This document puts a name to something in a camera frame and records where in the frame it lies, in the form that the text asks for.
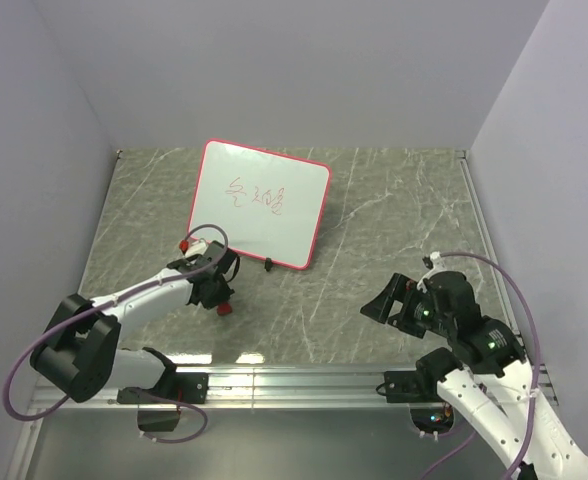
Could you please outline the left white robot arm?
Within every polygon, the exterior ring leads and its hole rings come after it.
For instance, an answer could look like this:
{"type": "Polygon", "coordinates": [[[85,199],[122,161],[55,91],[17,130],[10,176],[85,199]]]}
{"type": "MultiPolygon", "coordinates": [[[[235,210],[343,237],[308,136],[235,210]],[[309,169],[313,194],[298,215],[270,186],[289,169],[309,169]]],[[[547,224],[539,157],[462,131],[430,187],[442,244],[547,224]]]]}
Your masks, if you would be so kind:
{"type": "Polygon", "coordinates": [[[93,299],[70,295],[47,326],[54,334],[31,353],[30,366],[77,403],[104,388],[139,388],[164,402],[175,393],[177,365],[151,347],[120,349],[120,339],[182,306],[210,310],[227,304],[234,290],[225,275],[239,267],[236,252],[199,240],[128,289],[93,299]]]}

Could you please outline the red whiteboard eraser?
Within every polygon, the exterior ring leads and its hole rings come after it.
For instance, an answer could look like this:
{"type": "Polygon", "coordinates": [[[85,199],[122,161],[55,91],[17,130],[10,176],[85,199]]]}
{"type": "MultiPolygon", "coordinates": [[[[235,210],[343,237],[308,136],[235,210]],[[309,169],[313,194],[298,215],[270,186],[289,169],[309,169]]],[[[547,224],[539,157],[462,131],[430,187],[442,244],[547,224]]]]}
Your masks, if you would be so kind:
{"type": "Polygon", "coordinates": [[[217,306],[216,312],[218,316],[226,316],[232,313],[232,307],[228,302],[224,302],[217,306]]]}

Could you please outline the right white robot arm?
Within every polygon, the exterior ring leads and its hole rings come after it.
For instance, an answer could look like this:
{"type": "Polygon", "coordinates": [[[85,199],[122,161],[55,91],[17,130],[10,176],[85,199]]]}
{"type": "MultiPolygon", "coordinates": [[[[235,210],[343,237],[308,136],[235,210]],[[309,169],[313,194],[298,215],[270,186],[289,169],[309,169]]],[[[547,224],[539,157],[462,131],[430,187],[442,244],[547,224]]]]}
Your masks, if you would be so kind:
{"type": "Polygon", "coordinates": [[[416,363],[416,391],[457,410],[493,450],[509,479],[588,479],[588,456],[535,378],[538,369],[502,321],[482,313],[455,271],[418,281],[396,273],[361,313],[416,338],[447,342],[416,363]]]}

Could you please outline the pink framed whiteboard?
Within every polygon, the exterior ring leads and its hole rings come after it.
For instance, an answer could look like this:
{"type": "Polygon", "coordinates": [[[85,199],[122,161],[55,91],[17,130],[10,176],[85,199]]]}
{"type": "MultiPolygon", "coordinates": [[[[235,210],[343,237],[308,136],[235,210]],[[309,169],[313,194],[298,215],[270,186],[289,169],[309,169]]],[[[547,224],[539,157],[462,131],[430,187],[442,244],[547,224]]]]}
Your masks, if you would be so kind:
{"type": "Polygon", "coordinates": [[[332,170],[219,139],[203,150],[188,229],[216,225],[239,254],[295,270],[311,263],[332,170]]]}

